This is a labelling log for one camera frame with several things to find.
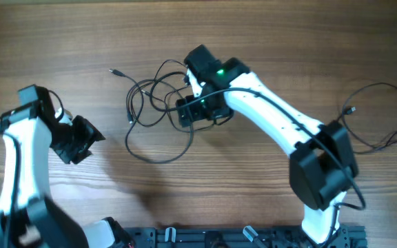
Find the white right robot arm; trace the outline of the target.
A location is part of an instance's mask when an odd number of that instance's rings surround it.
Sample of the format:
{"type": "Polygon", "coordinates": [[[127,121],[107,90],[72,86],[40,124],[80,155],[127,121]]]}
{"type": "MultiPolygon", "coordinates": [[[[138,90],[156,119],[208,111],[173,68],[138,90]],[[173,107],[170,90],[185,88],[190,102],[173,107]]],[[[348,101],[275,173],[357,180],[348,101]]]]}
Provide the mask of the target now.
{"type": "Polygon", "coordinates": [[[238,112],[256,124],[289,159],[289,183],[305,207],[303,233],[317,245],[332,243],[338,213],[358,166],[347,130],[299,112],[269,90],[243,62],[221,62],[200,45],[186,56],[192,94],[176,102],[182,127],[227,120],[238,112]]]}

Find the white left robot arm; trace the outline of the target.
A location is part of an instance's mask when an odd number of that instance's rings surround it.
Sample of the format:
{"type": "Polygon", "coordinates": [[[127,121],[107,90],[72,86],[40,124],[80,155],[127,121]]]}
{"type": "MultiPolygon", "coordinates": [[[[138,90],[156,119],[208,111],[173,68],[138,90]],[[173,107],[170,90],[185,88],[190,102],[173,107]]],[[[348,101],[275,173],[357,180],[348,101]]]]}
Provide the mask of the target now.
{"type": "Polygon", "coordinates": [[[20,107],[1,115],[6,147],[0,195],[0,247],[22,247],[20,238],[35,227],[40,238],[31,247],[111,247],[107,221],[81,227],[51,198],[48,156],[51,149],[65,163],[80,163],[104,136],[82,116],[56,116],[45,87],[18,92],[20,107]]]}

